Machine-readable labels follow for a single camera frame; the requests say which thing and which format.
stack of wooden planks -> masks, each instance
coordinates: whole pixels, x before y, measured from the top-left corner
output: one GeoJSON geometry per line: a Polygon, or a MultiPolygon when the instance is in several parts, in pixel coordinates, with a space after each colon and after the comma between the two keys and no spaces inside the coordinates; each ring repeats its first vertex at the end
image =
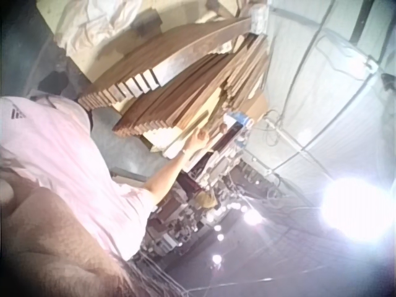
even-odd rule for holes
{"type": "Polygon", "coordinates": [[[91,110],[159,89],[218,46],[246,34],[250,18],[187,24],[159,34],[107,70],[79,103],[91,110]]]}
{"type": "Polygon", "coordinates": [[[211,117],[237,110],[268,67],[267,46],[265,36],[248,34],[233,53],[203,56],[163,87],[142,95],[113,131],[126,137],[161,128],[183,130],[218,88],[223,91],[211,117]]]}

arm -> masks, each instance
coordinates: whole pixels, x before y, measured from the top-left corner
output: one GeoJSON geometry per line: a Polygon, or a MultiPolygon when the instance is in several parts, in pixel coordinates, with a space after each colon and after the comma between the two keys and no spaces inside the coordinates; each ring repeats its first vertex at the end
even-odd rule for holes
{"type": "Polygon", "coordinates": [[[209,136],[205,131],[196,129],[188,138],[177,157],[173,158],[144,184],[143,187],[153,194],[155,204],[158,204],[165,197],[176,181],[184,164],[188,162],[197,150],[206,146],[208,139],[209,136]]]}

hand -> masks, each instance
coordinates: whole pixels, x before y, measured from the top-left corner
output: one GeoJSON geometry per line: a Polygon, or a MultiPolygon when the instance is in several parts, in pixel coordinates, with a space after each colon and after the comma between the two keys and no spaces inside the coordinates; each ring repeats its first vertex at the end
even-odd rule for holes
{"type": "Polygon", "coordinates": [[[208,141],[208,133],[203,129],[197,128],[188,138],[183,149],[190,153],[195,153],[196,151],[203,149],[207,145],[208,141]]]}

white cloth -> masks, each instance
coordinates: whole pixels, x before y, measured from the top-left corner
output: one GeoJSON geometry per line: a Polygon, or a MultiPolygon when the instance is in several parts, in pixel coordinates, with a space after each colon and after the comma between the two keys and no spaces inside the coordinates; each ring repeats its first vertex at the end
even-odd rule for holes
{"type": "Polygon", "coordinates": [[[101,247],[123,259],[140,248],[151,193],[115,183],[90,138],[85,111],[65,98],[0,98],[2,166],[59,195],[101,247]]]}
{"type": "Polygon", "coordinates": [[[135,19],[142,0],[70,0],[55,32],[55,42],[70,56],[115,36],[135,19]]]}

workshop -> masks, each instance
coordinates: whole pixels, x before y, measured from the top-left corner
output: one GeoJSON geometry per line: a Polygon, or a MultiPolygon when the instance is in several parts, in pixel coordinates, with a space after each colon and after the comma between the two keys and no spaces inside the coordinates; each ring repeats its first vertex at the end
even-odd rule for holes
{"type": "Polygon", "coordinates": [[[396,1],[1,6],[0,296],[394,296],[396,1]]]}

